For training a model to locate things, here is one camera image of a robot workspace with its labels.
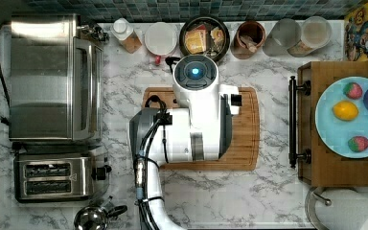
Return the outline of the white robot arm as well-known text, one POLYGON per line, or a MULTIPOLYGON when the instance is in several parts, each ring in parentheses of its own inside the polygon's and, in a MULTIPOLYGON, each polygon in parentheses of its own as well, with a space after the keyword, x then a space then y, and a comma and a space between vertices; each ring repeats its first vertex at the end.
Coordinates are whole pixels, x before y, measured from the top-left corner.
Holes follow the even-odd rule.
POLYGON ((166 213, 159 168, 220 159, 242 106, 239 88, 219 82, 218 66, 209 57, 179 58, 171 72, 178 107, 169 108, 153 95, 129 122, 141 230, 185 230, 166 213))

